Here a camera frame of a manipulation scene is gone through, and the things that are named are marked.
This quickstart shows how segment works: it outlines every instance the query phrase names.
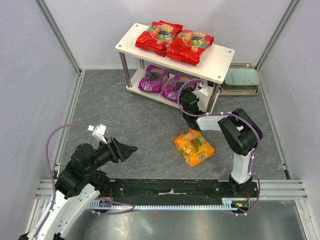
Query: green fruit image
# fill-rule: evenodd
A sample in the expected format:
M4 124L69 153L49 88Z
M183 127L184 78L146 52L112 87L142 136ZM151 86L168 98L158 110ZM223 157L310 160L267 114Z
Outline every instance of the green fruit image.
M199 47L200 46L200 42L198 40L192 40L192 45L195 47Z
M160 34L160 35L159 35L159 40L160 40L160 41L164 41L164 40L166 40L166 36L164 36L164 35Z

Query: lower shelf board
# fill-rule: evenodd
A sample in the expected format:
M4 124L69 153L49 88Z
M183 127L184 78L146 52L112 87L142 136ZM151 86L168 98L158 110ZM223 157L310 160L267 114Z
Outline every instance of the lower shelf board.
M139 95L142 95L142 96L145 96L147 98L150 98L150 99L153 99L153 100L156 100L160 103L163 103L163 104L167 104L167 105L170 105L172 107L175 107L175 108L179 108L178 107L178 104L175 103L175 102L172 102L170 100L167 100L165 99L164 97L161 96L161 93L148 93L148 92L144 92L144 91L141 91L139 89L139 82L140 80L143 78L144 74L145 74L145 69L147 69L147 66L145 68L139 68L135 74L132 76L131 78L131 83L132 83L132 87L128 87L126 86L126 89L130 92L133 92L133 93L136 93L136 94L139 94ZM169 80L171 78L173 78L175 75L173 74L170 74L169 76ZM208 105L208 102L209 102L209 98L210 98L210 95L208 97L205 97L205 99L202 99L201 100L201 105L199 106L200 109L202 111L206 111L205 107Z

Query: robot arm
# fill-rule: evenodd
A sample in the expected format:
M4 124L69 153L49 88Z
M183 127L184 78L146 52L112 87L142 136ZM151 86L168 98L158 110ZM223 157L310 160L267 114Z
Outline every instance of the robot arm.
M183 109L193 115L203 115L205 112L199 110L199 98L189 89L185 90L180 96L180 103ZM246 120L257 131L260 140L263 134L254 121L241 108L232 111L232 114ZM234 182L235 191L239 191L248 181L251 181L251 175L248 173L250 164L250 155L257 146L257 138L252 130L242 121L233 116L190 116L183 113L191 129L197 131L221 131L234 152L233 170L230 175L230 181Z
M75 148L71 161L59 174L55 184L53 209L50 210L49 204L36 227L20 236L19 240L64 240L87 206L110 189L110 179L98 168L109 161L124 162L138 150L135 146L119 143L115 138L104 137L106 127L103 125L90 126L89 130L100 141L99 147L94 149L92 145L83 143Z

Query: snack bag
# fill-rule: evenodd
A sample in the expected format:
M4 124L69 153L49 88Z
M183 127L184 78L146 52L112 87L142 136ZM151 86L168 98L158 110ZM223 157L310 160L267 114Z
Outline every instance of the snack bag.
M215 149L196 130L181 134L174 140L174 144L191 168L216 153Z
M168 99L172 102L177 103L178 102L178 92L180 90L180 88L182 87L182 85L189 81L190 78L183 76L181 74L176 74L168 83L168 85L164 88L163 92L162 92L162 96L165 99ZM192 88L192 90L195 90L196 86L197 86L197 82L193 81L190 84L186 85L187 87Z
M162 57L168 53L168 48L183 26L165 21L153 21L149 28L136 40L135 46L153 52Z
M200 55L212 45L214 37L199 31L183 30L172 42L168 57L196 66Z
M161 93L161 87L169 78L169 71L158 66L150 65L139 82L139 89L147 93Z

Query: purple bag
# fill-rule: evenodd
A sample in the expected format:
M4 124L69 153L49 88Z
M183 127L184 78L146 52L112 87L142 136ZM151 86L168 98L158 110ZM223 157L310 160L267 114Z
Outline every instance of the purple bag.
M182 85L185 82L187 82L189 80L190 80L190 78L188 78L186 76L183 76L181 74L175 75L170 80L168 85L164 88L164 90L162 92L162 96L165 99L168 99L168 100L170 100L172 102L177 103L178 102L177 96L178 96L178 92L179 92L180 88L182 87ZM193 82L187 84L187 87L191 87L193 90L195 90L196 87L197 87L197 82L193 81Z
M160 67L150 65L146 68L145 74L139 82L139 89L147 93L161 93L161 87L169 78L169 71Z

